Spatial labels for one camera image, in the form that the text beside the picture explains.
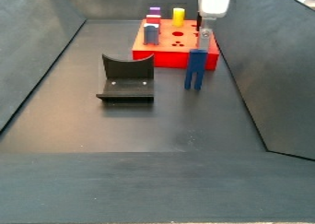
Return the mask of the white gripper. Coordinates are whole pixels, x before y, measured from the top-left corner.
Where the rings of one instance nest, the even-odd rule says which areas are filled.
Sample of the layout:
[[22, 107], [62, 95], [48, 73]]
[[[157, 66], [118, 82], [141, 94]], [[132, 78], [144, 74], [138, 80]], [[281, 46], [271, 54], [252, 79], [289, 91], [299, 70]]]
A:
[[200, 50], [209, 49], [209, 41], [212, 36], [212, 20], [211, 18], [221, 18], [228, 11], [229, 0], [197, 0], [196, 13], [196, 31], [197, 48]]

